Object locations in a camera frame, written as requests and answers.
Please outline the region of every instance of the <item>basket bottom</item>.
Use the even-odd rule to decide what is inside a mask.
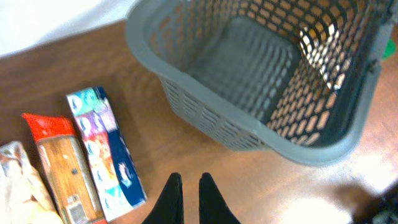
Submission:
[[[267,123],[300,60],[296,44],[255,21],[235,17],[206,43],[187,73]]]

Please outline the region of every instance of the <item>white wall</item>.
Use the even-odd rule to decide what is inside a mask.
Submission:
[[[0,57],[120,21],[138,1],[0,0]]]

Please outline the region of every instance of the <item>red package top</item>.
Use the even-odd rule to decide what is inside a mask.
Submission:
[[[32,131],[35,142],[58,136],[76,136],[72,122],[64,117],[48,117],[34,114],[22,114]]]

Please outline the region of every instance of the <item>barcode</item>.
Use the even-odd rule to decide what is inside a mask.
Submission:
[[[85,224],[88,219],[81,203],[68,206],[70,219],[73,224]]]

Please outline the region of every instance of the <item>basket mesh side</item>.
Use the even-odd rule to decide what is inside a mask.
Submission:
[[[213,112],[170,80],[160,79],[173,111],[199,130],[230,149],[264,149],[258,137]]]
[[[291,79],[281,99],[277,100],[274,109],[269,108],[273,112],[266,112],[270,114],[268,118],[257,118],[282,137],[296,144],[311,145],[327,127],[331,111],[336,106],[336,96],[339,89],[345,87],[345,80],[358,75],[353,65],[364,38],[372,32],[367,30],[368,25],[382,16],[390,1],[170,0],[168,4],[170,2],[176,5],[175,9],[162,18],[159,26],[153,27],[146,38],[156,55],[181,71],[187,71],[208,41],[238,16],[251,19],[299,47],[302,59],[294,73],[288,74]],[[232,146],[231,141],[249,136],[249,133],[216,134],[215,130],[221,130],[219,127],[223,126],[220,122],[226,122],[224,118],[206,108],[206,102],[197,102],[195,97],[188,96],[179,86],[175,89],[178,98],[170,96],[171,90],[165,87],[177,114],[229,147],[248,149],[248,146]],[[189,100],[184,100],[182,95],[193,99],[190,107],[184,106]],[[266,100],[264,98],[260,104],[266,104]],[[202,116],[206,110],[215,115],[217,127],[201,121],[206,117]],[[245,132],[233,121],[228,123],[238,133]],[[251,137],[258,143],[255,147],[264,145],[261,137]]]

